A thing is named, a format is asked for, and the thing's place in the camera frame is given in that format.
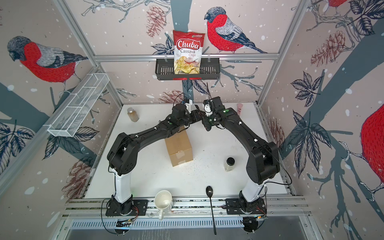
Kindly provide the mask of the brown cardboard express box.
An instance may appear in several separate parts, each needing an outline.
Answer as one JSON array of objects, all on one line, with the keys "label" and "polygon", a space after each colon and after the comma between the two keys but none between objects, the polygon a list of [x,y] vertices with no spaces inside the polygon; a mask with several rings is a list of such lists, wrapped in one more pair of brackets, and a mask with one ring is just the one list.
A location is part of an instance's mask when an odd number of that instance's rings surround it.
[{"label": "brown cardboard express box", "polygon": [[193,160],[193,149],[185,127],[166,138],[165,143],[173,167]]}]

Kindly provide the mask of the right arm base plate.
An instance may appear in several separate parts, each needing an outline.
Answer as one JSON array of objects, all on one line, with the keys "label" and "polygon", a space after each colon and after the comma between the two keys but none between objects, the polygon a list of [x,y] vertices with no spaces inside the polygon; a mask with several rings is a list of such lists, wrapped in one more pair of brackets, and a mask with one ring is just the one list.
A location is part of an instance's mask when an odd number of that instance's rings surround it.
[{"label": "right arm base plate", "polygon": [[223,205],[228,215],[266,215],[264,199],[259,198],[253,202],[247,202],[243,198],[227,198]]}]

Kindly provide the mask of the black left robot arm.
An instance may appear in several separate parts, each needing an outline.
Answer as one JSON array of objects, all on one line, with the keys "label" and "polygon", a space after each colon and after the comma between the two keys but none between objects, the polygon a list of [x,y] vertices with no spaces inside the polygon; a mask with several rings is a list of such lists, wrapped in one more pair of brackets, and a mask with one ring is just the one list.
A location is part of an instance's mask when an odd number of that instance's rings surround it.
[{"label": "black left robot arm", "polygon": [[131,184],[124,187],[122,181],[135,168],[141,149],[179,133],[181,127],[201,121],[204,115],[200,109],[189,111],[186,105],[176,104],[172,113],[155,127],[136,134],[120,133],[107,155],[109,167],[114,170],[115,175],[113,200],[124,204],[132,197]]}]

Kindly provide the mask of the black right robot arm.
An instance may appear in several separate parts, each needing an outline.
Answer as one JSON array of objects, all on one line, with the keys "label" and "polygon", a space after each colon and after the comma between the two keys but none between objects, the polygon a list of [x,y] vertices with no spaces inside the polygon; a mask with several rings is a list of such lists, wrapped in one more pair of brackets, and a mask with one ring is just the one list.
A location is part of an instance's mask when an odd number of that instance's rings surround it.
[{"label": "black right robot arm", "polygon": [[207,131],[212,126],[222,126],[231,132],[246,149],[249,158],[246,172],[249,179],[240,192],[240,198],[252,203],[260,198],[262,188],[280,172],[279,150],[275,143],[266,142],[255,134],[233,108],[226,108],[220,97],[203,102],[203,124]]}]

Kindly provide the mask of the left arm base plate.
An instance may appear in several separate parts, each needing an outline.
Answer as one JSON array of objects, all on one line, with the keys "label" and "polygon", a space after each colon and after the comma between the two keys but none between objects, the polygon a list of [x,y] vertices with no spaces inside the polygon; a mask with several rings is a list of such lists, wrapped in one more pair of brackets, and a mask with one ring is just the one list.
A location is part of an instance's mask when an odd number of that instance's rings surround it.
[{"label": "left arm base plate", "polygon": [[147,211],[149,200],[129,198],[124,203],[119,203],[115,198],[107,202],[107,217],[120,216],[144,216]]}]

